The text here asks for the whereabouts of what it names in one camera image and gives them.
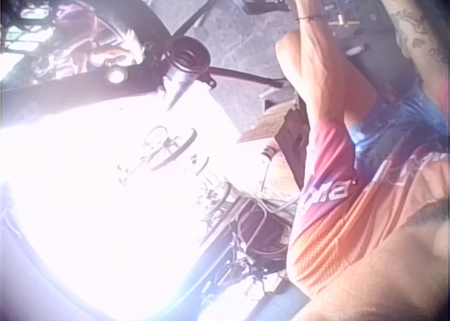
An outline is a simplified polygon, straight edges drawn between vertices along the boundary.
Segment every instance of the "bracelet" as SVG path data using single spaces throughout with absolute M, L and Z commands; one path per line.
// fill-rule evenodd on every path
M 317 21 L 317 20 L 327 20 L 327 16 L 323 14 L 310 15 L 309 17 L 298 17 L 295 21 Z

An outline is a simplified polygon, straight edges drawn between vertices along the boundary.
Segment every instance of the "metal rod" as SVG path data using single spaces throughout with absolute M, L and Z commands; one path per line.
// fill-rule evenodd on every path
M 173 37 L 179 37 L 181 35 L 185 35 L 187 31 L 191 29 L 192 26 L 200 19 L 206 12 L 208 12 L 211 7 L 216 3 L 217 0 L 207 0 L 207 2 L 200 7 L 197 12 L 195 12 L 188 20 L 184 22 L 179 29 L 177 29 L 173 35 Z
M 1 125 L 26 124 L 74 107 L 156 92 L 162 83 L 159 72 L 144 63 L 128 66 L 126 70 L 127 78 L 119 84 L 108 81 L 109 68 L 105 67 L 20 89 L 2 90 Z M 31 100 L 37 109 L 29 113 Z
M 276 213 L 279 212 L 279 211 L 282 211 L 282 210 L 284 210 L 284 209 L 287 209 L 290 205 L 292 205 L 292 204 L 298 202 L 298 201 L 300 200 L 300 197 L 301 197 L 301 196 L 302 196 L 302 194 L 300 193 L 300 194 L 298 194 L 297 196 L 295 196 L 294 198 L 292 198 L 289 202 L 287 202 L 287 203 L 281 205 L 279 208 L 277 208 L 277 209 L 275 209 L 275 210 L 272 210 L 272 211 L 270 211 L 270 212 L 273 213 L 273 214 L 276 214 Z
M 256 235 L 258 234 L 258 232 L 262 229 L 262 226 L 264 225 L 264 223 L 266 222 L 267 219 L 267 210 L 261 210 L 263 213 L 263 217 L 261 219 L 261 222 L 259 223 L 257 229 L 253 232 L 253 236 L 250 238 L 250 240 L 246 243 L 245 245 L 245 250 L 248 250 L 248 248 L 250 247 L 250 245 L 253 243 L 253 240 L 255 240 Z
M 260 77 L 258 75 L 238 72 L 235 70 L 228 70 L 226 68 L 210 67 L 210 74 L 216 77 L 226 77 L 229 79 L 237 79 L 241 81 L 253 82 L 256 84 L 263 84 L 265 86 L 282 89 L 285 86 L 286 79 L 270 79 L 267 77 Z

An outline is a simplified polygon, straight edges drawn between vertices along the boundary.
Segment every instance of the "tattooed arm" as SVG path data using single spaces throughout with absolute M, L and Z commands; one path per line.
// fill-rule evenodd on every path
M 439 43 L 415 0 L 381 0 L 400 38 L 404 55 L 409 56 L 422 77 L 423 90 L 439 104 L 448 79 L 449 53 Z

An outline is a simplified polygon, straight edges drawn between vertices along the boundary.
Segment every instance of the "leg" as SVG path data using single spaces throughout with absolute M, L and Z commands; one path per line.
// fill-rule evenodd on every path
M 298 30 L 285 35 L 276 44 L 276 56 L 281 69 L 302 96 L 301 37 Z M 344 59 L 345 70 L 345 124 L 347 128 L 359 123 L 371 110 L 377 100 L 377 93 L 371 83 L 353 64 Z

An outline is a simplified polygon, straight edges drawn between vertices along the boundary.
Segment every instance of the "man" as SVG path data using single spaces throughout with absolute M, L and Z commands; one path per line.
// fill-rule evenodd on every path
M 448 294 L 448 57 L 414 0 L 381 1 L 421 80 L 399 102 L 339 52 L 319 0 L 295 0 L 300 31 L 276 47 L 311 124 L 288 254 L 305 320 L 430 315 Z

